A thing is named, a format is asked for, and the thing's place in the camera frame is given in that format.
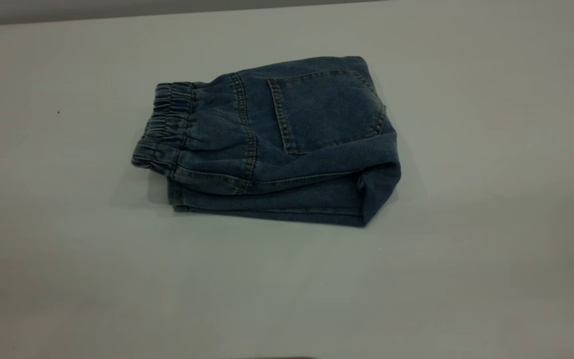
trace white surface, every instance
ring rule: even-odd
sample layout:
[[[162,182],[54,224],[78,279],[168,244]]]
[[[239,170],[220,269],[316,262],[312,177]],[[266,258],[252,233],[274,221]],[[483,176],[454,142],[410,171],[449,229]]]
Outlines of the white surface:
[[[369,0],[0,0],[0,25]]]
[[[158,82],[317,55],[399,132],[366,229],[175,215],[130,165]],[[574,1],[0,27],[0,358],[296,355],[574,358]]]

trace waistband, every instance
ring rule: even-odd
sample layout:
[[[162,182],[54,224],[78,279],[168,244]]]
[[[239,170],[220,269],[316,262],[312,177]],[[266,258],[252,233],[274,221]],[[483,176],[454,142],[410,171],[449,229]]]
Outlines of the waistband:
[[[187,141],[187,118],[192,113],[191,82],[158,84],[152,117],[132,155],[132,164],[169,176]]]

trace denim shorts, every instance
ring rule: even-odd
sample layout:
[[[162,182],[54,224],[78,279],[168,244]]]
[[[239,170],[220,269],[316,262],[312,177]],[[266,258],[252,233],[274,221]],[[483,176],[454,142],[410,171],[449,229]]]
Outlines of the denim shorts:
[[[364,59],[317,57],[156,87],[132,164],[178,212],[362,227],[400,180]]]

